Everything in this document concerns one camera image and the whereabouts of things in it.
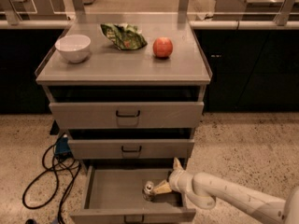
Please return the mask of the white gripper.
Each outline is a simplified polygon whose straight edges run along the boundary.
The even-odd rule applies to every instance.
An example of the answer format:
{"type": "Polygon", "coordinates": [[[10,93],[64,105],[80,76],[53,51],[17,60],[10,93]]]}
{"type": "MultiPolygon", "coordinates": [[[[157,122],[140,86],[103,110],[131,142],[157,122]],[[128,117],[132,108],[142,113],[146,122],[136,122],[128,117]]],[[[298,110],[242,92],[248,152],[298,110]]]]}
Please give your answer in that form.
{"type": "Polygon", "coordinates": [[[185,170],[178,158],[174,158],[173,172],[169,176],[169,182],[163,180],[160,184],[155,186],[152,190],[154,195],[170,193],[172,190],[180,193],[192,192],[193,175],[185,170]]]}

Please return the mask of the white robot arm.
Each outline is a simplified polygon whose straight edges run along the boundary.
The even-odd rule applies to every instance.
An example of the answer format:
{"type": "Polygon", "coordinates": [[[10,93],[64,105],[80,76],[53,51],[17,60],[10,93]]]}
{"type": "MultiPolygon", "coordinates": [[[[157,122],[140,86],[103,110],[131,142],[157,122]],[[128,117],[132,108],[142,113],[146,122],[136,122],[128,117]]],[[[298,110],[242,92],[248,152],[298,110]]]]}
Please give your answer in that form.
{"type": "Polygon", "coordinates": [[[249,189],[208,173],[191,174],[174,158],[173,171],[167,180],[145,187],[150,197],[179,192],[194,205],[212,209],[219,198],[262,224],[299,224],[299,188],[296,187],[287,200],[249,189]]]}

